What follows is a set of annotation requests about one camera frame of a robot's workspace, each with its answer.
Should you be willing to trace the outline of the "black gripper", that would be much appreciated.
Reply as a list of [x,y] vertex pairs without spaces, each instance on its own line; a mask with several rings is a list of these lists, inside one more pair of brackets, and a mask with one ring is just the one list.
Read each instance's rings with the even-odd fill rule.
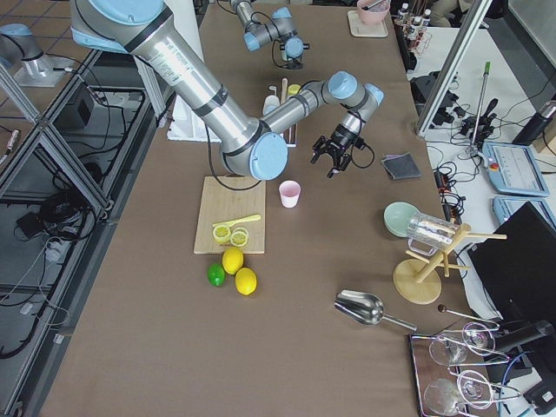
[[330,138],[320,136],[314,143],[310,163],[316,164],[323,155],[331,156],[333,167],[328,171],[327,177],[333,177],[345,171],[353,160],[352,156],[348,154],[351,146],[355,146],[357,149],[364,149],[365,142],[359,134],[354,133],[342,124],[338,124]]

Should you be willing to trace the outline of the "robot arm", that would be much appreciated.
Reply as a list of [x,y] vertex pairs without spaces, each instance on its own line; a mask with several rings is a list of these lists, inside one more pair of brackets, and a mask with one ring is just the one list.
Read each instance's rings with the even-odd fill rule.
[[247,116],[175,27],[163,1],[73,1],[71,30],[76,43],[91,49],[139,56],[161,76],[221,140],[223,165],[237,175],[275,179],[286,167],[288,147],[281,133],[323,104],[347,110],[330,137],[314,144],[314,161],[327,154],[329,174],[345,170],[348,147],[362,147],[360,134],[379,108],[383,92],[345,71],[309,82],[298,94],[261,118]]
[[238,17],[244,30],[243,40],[249,51],[257,51],[262,47],[276,44],[280,48],[283,63],[276,62],[275,53],[271,51],[274,64],[286,70],[301,70],[303,54],[310,48],[299,36],[291,11],[288,7],[275,10],[270,16],[256,10],[253,1],[228,1],[229,7],[221,5],[224,10]]

